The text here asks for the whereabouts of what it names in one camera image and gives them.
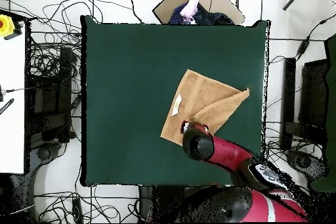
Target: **towel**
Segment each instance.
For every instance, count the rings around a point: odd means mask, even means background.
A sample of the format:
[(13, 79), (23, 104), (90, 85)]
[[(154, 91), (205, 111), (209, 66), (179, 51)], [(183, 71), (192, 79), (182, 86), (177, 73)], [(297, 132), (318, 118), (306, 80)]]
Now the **towel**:
[(249, 96), (249, 90), (237, 90), (219, 81), (187, 70), (175, 93), (161, 137), (182, 146), (181, 124), (199, 122), (216, 131)]

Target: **white desk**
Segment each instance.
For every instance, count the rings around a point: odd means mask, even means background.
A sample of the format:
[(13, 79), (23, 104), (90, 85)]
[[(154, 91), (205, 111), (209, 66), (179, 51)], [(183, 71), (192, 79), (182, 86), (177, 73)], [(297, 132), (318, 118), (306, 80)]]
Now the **white desk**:
[[(24, 88), (25, 38), (0, 37), (0, 85), (2, 89)], [(7, 93), (0, 108), (14, 99), (0, 115), (0, 173), (24, 172), (24, 90)]]

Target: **towel label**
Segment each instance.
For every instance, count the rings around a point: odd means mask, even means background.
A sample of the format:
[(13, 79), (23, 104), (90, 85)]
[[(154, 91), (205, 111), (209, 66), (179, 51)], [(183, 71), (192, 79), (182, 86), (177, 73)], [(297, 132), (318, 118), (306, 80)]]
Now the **towel label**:
[(173, 111), (171, 113), (172, 116), (176, 115), (179, 112), (179, 106), (180, 106), (181, 101), (182, 101), (181, 94), (178, 94), (177, 98), (175, 99)]

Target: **cardboard box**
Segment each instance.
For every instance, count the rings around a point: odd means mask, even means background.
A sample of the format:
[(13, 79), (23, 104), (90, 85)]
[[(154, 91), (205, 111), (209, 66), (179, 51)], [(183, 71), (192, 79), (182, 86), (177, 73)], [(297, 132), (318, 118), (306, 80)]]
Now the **cardboard box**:
[[(161, 24), (168, 24), (174, 10), (187, 2), (189, 0), (163, 0), (154, 8), (153, 13)], [(245, 20), (245, 16), (230, 0), (199, 0), (199, 4), (207, 11), (209, 11), (210, 2), (210, 12), (224, 13), (232, 19), (235, 25), (240, 25)]]

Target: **green tablecloth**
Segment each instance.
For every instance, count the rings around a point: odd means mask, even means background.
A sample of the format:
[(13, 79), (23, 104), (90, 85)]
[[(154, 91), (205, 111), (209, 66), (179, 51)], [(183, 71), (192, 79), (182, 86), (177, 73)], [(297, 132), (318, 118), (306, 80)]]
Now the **green tablecloth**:
[(231, 183), (223, 169), (191, 160), (182, 147), (160, 138), (187, 69), (249, 88), (249, 98), (216, 135), (261, 152), (267, 21), (253, 27), (81, 21), (87, 66), (82, 183)]

